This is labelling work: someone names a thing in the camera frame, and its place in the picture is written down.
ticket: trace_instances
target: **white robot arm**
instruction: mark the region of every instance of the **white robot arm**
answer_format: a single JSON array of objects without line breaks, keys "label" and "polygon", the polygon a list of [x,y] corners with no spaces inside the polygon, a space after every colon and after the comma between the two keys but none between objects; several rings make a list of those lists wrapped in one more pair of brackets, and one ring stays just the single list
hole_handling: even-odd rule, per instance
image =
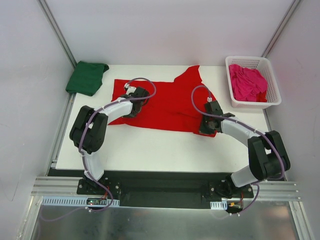
[{"label": "white robot arm", "polygon": [[[93,180],[88,172],[96,181],[98,181],[104,174],[104,168],[98,157],[98,150],[104,143],[107,125],[121,117],[135,117],[141,111],[142,106],[146,104],[145,100],[122,100],[144,98],[147,96],[149,96],[149,92],[142,87],[136,88],[127,86],[126,94],[118,97],[112,102],[116,104],[110,104],[110,106],[106,108],[103,107],[103,110],[94,116],[82,144],[85,156],[85,165],[87,167],[84,171],[84,175],[87,178]],[[86,125],[88,124],[89,118],[97,109],[99,109],[99,107],[93,109],[89,106],[83,106],[80,109],[69,135],[77,148],[79,148],[81,137]]]},{"label": "white robot arm", "polygon": [[216,100],[207,102],[204,107],[207,115],[202,115],[200,133],[227,134],[248,147],[248,166],[228,175],[224,182],[216,186],[214,191],[218,195],[231,198],[232,194],[242,187],[248,188],[247,185],[252,183],[278,177],[283,170],[290,169],[289,157],[277,131],[261,132],[245,123],[240,124],[240,120],[233,114],[223,114]]}]

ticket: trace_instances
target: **white table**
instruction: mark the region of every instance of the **white table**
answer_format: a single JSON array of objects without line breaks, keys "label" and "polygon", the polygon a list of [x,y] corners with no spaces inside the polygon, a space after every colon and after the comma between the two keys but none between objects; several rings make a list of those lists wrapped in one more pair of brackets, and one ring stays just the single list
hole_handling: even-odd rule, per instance
[{"label": "white table", "polygon": [[[94,96],[76,95],[56,169],[84,169],[78,149],[69,139],[69,133],[82,106],[95,108],[111,101],[114,79],[144,77],[154,82],[173,82],[187,68],[188,66],[110,65],[110,69],[103,75],[101,88]],[[214,94],[224,113],[233,113],[255,128],[268,130],[262,110],[231,107],[226,67],[201,66],[199,73],[202,82]],[[219,173],[235,172],[248,165],[248,149],[228,135],[219,133],[212,138],[189,132],[147,129],[125,124],[107,126],[99,155],[105,170]]]}]

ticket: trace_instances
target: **cable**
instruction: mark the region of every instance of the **cable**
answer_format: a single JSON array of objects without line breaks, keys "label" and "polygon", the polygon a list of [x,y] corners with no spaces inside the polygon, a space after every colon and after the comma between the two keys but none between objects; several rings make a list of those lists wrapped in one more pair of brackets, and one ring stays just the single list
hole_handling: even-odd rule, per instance
[{"label": "cable", "polygon": [[244,211],[246,211],[248,208],[250,208],[257,200],[258,196],[259,196],[259,193],[260,193],[260,186],[256,183],[252,184],[254,186],[257,187],[257,190],[256,190],[256,194],[255,194],[255,197],[254,199],[252,200],[252,202],[250,202],[250,204],[248,206],[246,206],[246,208],[244,208],[240,213],[243,213]]},{"label": "cable", "polygon": [[272,142],[260,131],[254,129],[253,127],[245,124],[244,122],[242,121],[239,121],[239,120],[235,120],[233,118],[230,118],[230,117],[226,117],[226,116],[219,116],[219,115],[213,115],[213,114],[208,114],[206,112],[203,112],[201,110],[199,110],[197,108],[197,106],[195,105],[195,102],[194,102],[194,93],[195,93],[195,90],[197,90],[198,88],[206,88],[208,91],[209,89],[204,86],[204,85],[199,85],[199,86],[196,86],[193,90],[192,90],[192,93],[191,93],[191,102],[192,102],[192,105],[194,107],[194,109],[201,113],[202,115],[205,115],[205,116],[209,116],[209,117],[213,117],[213,118],[217,118],[217,119],[223,119],[223,120],[229,120],[231,122],[234,122],[236,124],[240,124],[241,126],[249,129],[250,131],[253,131],[253,132],[256,132],[257,134],[259,134],[260,136],[262,136],[264,138],[264,140],[270,145],[272,151],[274,152],[274,154],[276,155],[276,157],[278,158],[278,161],[280,163],[280,167],[281,167],[281,174],[279,177],[277,178],[272,178],[273,180],[279,180],[279,179],[282,179],[284,176],[285,176],[285,166],[284,166],[284,163],[282,162],[282,159],[277,151],[277,149],[275,148],[275,146],[272,144]]}]

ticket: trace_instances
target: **white wall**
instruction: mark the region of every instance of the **white wall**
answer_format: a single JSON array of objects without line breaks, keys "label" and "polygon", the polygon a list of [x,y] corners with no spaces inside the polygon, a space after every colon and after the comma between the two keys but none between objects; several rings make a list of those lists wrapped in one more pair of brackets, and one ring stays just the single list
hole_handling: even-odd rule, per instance
[{"label": "white wall", "polygon": [[0,1],[0,239],[16,239],[72,73],[36,0]]},{"label": "white wall", "polygon": [[48,0],[77,61],[224,66],[261,56],[292,0]]},{"label": "white wall", "polygon": [[267,109],[284,140],[289,180],[300,183],[303,204],[320,239],[320,1],[304,0],[272,50],[282,103]]}]

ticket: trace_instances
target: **white basket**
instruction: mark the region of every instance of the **white basket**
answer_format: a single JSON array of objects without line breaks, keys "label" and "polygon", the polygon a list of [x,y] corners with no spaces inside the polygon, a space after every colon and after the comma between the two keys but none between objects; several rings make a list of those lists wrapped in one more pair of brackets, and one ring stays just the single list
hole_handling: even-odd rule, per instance
[{"label": "white basket", "polygon": [[[257,69],[268,83],[266,91],[267,102],[238,101],[234,98],[232,91],[229,65],[238,64],[243,68]],[[231,104],[234,108],[266,109],[272,105],[281,103],[281,96],[278,89],[277,81],[272,70],[271,63],[264,57],[256,56],[228,56],[225,59],[226,74],[228,76]]]}]

